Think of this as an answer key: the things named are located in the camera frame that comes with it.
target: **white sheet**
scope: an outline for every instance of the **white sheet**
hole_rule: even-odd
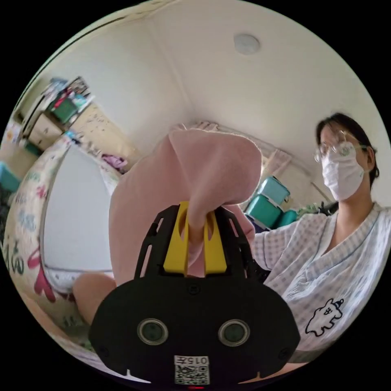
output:
[[[49,192],[41,245],[45,275],[69,292],[82,272],[112,270],[108,214],[115,184],[104,180],[101,162],[72,145]]]

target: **pink cloth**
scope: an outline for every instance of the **pink cloth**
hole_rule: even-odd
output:
[[[120,168],[123,168],[127,165],[127,160],[125,160],[124,158],[122,158],[120,156],[103,154],[102,159],[105,162],[109,163],[115,169],[120,169]]]
[[[254,192],[261,175],[261,152],[245,137],[176,128],[116,187],[110,205],[109,239],[114,278],[134,277],[141,244],[157,214],[189,201],[189,224],[202,227],[208,212],[224,205],[235,213],[249,241],[252,224],[237,204]],[[189,254],[188,273],[203,276],[202,245]]]

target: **plastic storage container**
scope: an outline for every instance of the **plastic storage container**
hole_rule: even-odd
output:
[[[14,175],[4,162],[0,162],[0,184],[5,190],[15,193],[21,180]]]
[[[290,196],[289,190],[274,176],[270,176],[263,181],[258,193],[263,194],[278,205],[281,205]]]
[[[272,228],[283,211],[275,202],[263,194],[256,195],[246,208],[245,213],[267,228]]]
[[[285,225],[292,224],[297,220],[297,212],[293,209],[289,209],[285,213],[283,213],[280,218],[277,220],[274,228],[284,227]]]

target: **smoke detector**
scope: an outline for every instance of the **smoke detector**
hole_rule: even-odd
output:
[[[234,36],[235,49],[243,55],[251,55],[259,51],[261,44],[257,38],[249,34],[237,34]]]

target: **sticker label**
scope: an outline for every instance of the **sticker label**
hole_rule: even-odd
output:
[[[175,384],[210,384],[208,356],[174,356],[174,365]]]

